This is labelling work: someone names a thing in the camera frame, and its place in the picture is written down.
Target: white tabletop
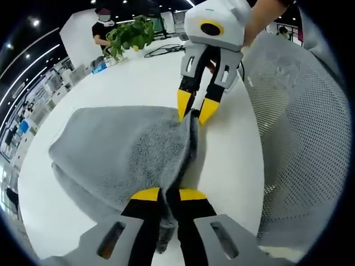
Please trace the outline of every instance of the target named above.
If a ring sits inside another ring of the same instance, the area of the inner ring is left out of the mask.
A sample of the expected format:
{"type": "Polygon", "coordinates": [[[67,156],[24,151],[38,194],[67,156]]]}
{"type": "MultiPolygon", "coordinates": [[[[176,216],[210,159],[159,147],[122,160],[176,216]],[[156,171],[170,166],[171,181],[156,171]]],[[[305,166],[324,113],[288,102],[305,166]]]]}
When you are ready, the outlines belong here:
{"type": "MultiPolygon", "coordinates": [[[[157,41],[149,50],[166,43],[180,41],[157,41]]],[[[28,150],[18,179],[24,225],[40,259],[67,254],[78,246],[79,237],[95,225],[56,181],[48,156],[50,145],[60,136],[72,113],[96,106],[176,107],[183,55],[179,52],[135,58],[89,75],[49,114],[28,150]]],[[[205,73],[201,91],[211,78],[208,71],[205,73]]],[[[218,214],[229,215],[256,235],[263,203],[263,157],[255,114],[242,81],[224,95],[204,133],[206,143],[201,146],[206,149],[206,157],[198,189],[208,196],[218,214]]],[[[154,256],[152,265],[168,263],[184,265],[176,236],[164,254],[154,256]]]]}

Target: green plant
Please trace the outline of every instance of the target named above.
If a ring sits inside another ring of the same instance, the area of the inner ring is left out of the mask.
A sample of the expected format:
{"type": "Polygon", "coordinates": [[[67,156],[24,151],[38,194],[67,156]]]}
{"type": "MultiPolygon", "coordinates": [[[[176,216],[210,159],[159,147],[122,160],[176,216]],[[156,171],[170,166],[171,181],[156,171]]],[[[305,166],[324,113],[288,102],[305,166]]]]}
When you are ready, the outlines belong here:
{"type": "Polygon", "coordinates": [[[144,16],[135,17],[133,22],[118,25],[106,35],[106,39],[111,42],[111,47],[107,47],[104,54],[118,60],[124,49],[132,47],[138,51],[151,44],[154,40],[153,21],[144,16]]]}

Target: gray mesh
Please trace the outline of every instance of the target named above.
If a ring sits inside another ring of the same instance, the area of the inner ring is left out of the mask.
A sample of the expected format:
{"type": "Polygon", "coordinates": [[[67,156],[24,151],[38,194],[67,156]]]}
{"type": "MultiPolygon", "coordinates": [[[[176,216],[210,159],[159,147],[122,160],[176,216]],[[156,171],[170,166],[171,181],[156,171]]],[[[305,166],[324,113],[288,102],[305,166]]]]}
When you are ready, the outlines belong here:
{"type": "Polygon", "coordinates": [[[307,50],[266,32],[244,59],[265,163],[260,245],[306,251],[324,229],[347,175],[347,98],[307,50]]]}

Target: face mask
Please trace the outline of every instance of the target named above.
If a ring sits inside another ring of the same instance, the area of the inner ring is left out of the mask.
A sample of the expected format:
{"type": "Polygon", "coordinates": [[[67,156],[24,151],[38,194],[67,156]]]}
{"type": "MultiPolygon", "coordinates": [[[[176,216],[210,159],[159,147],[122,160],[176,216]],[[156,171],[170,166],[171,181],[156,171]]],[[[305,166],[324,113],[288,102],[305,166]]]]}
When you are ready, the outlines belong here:
{"type": "Polygon", "coordinates": [[[99,15],[99,19],[103,22],[109,21],[111,18],[110,15],[99,15]]]}

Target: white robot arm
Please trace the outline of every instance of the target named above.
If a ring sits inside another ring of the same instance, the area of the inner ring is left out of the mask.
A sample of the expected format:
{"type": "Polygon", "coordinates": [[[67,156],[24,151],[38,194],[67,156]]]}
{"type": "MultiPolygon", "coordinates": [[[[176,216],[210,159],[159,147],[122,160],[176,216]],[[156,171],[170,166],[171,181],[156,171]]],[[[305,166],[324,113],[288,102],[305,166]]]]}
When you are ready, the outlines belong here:
{"type": "Polygon", "coordinates": [[[250,18],[251,8],[246,0],[207,0],[186,13],[189,41],[181,64],[180,120],[192,107],[210,59],[216,61],[217,67],[200,110],[201,124],[218,109],[224,90],[229,90],[237,79],[245,26],[250,18]]]}

